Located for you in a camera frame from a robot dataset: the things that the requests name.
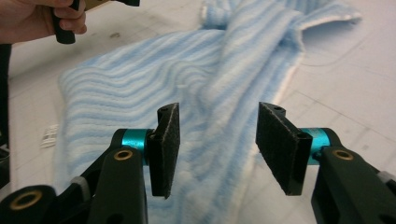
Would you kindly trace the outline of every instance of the black handheld tool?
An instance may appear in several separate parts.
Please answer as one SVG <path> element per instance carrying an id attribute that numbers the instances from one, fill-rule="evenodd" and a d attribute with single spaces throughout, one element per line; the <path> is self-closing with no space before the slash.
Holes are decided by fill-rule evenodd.
<path id="1" fill-rule="evenodd" d="M 396 223 L 394 179 L 345 148 L 333 130 L 299 129 L 284 108 L 260 103 L 256 143 L 287 195 L 301 195 L 306 165 L 319 165 L 311 200 L 318 223 Z"/>
<path id="2" fill-rule="evenodd" d="M 73 8 L 74 10 L 78 10 L 79 0 L 74 0 L 70 7 Z M 51 14 L 52 14 L 52 22 L 53 22 L 53 28 L 55 30 L 56 40 L 61 44 L 74 44 L 76 42 L 76 37 L 74 33 L 72 31 L 66 31 L 61 28 L 61 26 L 59 25 L 59 21 L 61 19 L 55 16 L 53 8 L 51 9 Z"/>
<path id="3" fill-rule="evenodd" d="M 0 202 L 0 224 L 148 223 L 151 194 L 170 196 L 180 145 L 178 104 L 157 111 L 158 127 L 118 129 L 110 146 L 59 196 L 50 186 L 19 189 Z"/>

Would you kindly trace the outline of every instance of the finger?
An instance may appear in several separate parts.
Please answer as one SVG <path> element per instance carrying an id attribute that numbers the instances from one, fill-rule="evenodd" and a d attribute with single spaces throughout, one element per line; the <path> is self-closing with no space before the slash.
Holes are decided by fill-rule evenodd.
<path id="1" fill-rule="evenodd" d="M 57 7 L 54 9 L 55 16 L 61 19 L 78 19 L 83 13 L 85 9 L 85 1 L 79 1 L 79 10 L 75 11 L 71 7 Z"/>
<path id="2" fill-rule="evenodd" d="M 81 27 L 85 26 L 85 12 L 77 19 L 61 19 L 59 25 L 64 30 L 75 31 L 81 29 Z"/>

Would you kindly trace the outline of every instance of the striped towel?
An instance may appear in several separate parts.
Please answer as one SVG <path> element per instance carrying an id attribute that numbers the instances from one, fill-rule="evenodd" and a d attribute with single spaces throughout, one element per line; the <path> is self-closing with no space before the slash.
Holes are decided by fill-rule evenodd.
<path id="1" fill-rule="evenodd" d="M 258 103 L 276 103 L 302 60 L 302 30 L 360 17 L 329 0 L 209 0 L 203 15 L 202 29 L 124 46 L 61 76 L 58 191 L 109 146 L 117 129 L 155 128 L 156 110 L 179 102 L 172 195 L 151 197 L 145 170 L 148 220 L 234 223 L 258 154 Z"/>

